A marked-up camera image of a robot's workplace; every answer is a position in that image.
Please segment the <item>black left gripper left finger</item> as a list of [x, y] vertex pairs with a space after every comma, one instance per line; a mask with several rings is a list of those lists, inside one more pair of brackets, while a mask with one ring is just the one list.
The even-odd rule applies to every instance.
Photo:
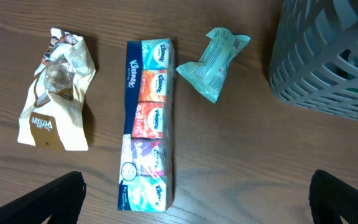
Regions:
[[76, 223], [86, 196], [82, 173], [71, 171], [0, 207], [0, 223]]

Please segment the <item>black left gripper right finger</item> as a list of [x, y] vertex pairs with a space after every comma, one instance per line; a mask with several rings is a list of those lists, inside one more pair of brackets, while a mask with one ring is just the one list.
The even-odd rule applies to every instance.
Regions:
[[325, 170], [312, 176], [309, 203], [314, 223], [358, 223], [358, 190]]

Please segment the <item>mint green wipes packet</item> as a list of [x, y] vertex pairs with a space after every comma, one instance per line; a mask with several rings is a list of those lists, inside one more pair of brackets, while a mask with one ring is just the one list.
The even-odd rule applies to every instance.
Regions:
[[201, 95], [215, 103], [227, 77], [229, 64], [250, 42], [250, 37], [234, 35], [224, 27], [216, 27], [206, 36], [211, 41], [199, 61], [179, 65], [176, 71]]

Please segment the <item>Kleenex tissue multipack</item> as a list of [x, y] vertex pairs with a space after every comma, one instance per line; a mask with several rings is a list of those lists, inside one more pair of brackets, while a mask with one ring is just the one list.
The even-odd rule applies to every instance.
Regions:
[[164, 212], [172, 204], [174, 78], [170, 39], [127, 43], [118, 210]]

